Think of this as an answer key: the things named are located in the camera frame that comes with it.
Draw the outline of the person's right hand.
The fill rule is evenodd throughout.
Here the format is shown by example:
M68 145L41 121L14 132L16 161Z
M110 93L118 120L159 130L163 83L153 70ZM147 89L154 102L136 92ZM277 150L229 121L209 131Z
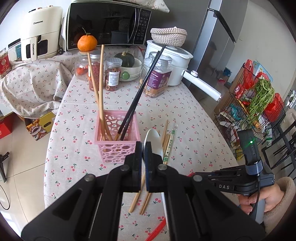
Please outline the person's right hand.
M265 200L264 213L274 209L283 199L285 192L280 189L277 184L264 187L260 190L259 201ZM251 196L243 196L238 194L238 200L240 208L246 214L250 214L253 210L252 204L256 203L258 193L254 193Z

